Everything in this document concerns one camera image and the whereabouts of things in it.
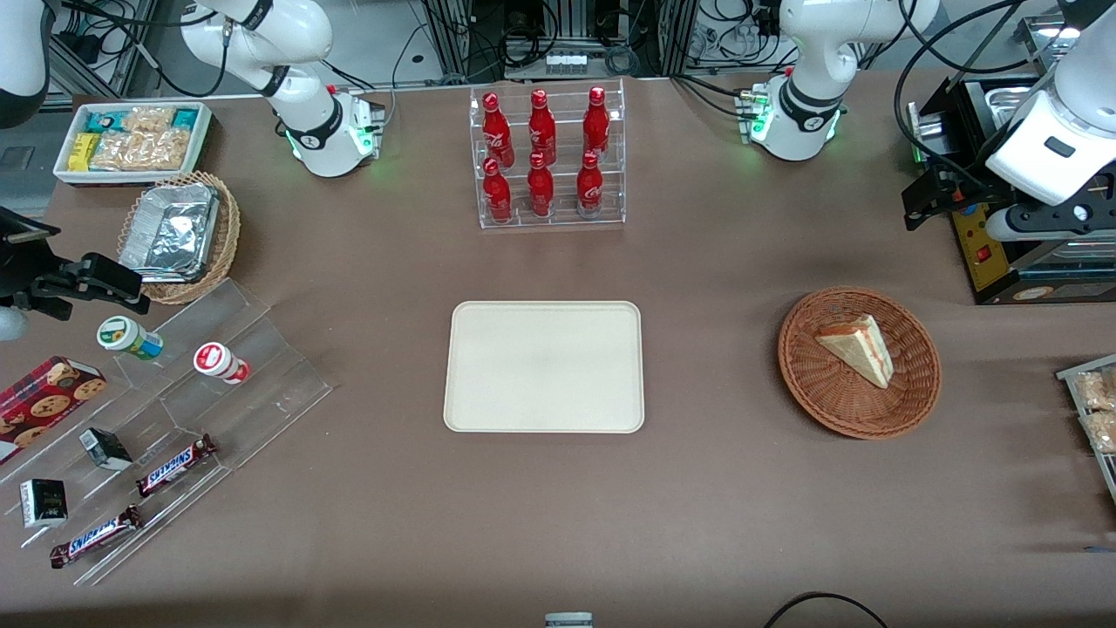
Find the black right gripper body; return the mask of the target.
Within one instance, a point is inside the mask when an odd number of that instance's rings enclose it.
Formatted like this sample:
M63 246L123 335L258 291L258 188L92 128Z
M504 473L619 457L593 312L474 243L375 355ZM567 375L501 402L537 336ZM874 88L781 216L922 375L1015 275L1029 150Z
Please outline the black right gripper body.
M60 265L48 243L49 238L60 232L59 228L1 207L1 298L4 302L56 297L47 290L44 276L52 276Z

